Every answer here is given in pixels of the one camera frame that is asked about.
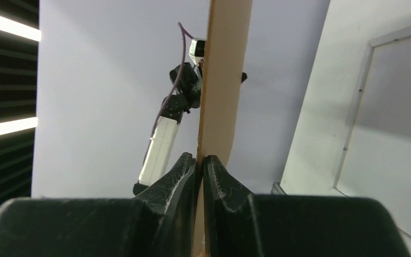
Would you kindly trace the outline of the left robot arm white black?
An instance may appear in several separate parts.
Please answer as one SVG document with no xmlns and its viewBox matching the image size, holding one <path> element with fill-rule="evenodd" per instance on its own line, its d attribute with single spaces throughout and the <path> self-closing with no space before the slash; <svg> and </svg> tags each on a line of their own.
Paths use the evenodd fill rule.
<svg viewBox="0 0 411 257">
<path fill-rule="evenodd" d="M 171 150 L 184 113 L 200 107 L 202 80 L 195 66 L 186 62 L 174 94 L 162 104 L 155 131 L 143 161 L 133 194 L 138 195 L 166 173 Z"/>
</svg>

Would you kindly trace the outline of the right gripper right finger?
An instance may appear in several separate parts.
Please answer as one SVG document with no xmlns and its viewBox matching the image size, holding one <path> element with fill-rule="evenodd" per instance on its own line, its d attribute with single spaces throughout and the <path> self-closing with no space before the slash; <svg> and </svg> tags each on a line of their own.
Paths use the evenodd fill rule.
<svg viewBox="0 0 411 257">
<path fill-rule="evenodd" d="M 203 173 L 209 256 L 409 256 L 378 201 L 255 194 L 214 155 Z"/>
</svg>

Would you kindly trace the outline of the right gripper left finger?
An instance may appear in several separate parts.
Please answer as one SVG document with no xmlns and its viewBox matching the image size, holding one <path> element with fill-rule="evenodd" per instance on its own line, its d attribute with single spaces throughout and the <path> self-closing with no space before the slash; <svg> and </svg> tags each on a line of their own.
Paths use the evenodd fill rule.
<svg viewBox="0 0 411 257">
<path fill-rule="evenodd" d="M 195 158 L 131 199 L 14 198 L 0 206 L 0 256 L 190 256 Z"/>
</svg>

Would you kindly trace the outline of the white brown backing board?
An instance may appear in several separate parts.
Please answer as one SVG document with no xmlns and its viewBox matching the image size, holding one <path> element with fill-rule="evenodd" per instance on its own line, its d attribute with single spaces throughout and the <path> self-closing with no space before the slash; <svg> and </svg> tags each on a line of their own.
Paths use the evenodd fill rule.
<svg viewBox="0 0 411 257">
<path fill-rule="evenodd" d="M 233 147 L 252 5 L 252 1 L 210 2 L 197 136 L 192 256 L 205 254 L 203 159 L 216 155 L 226 165 Z"/>
</svg>

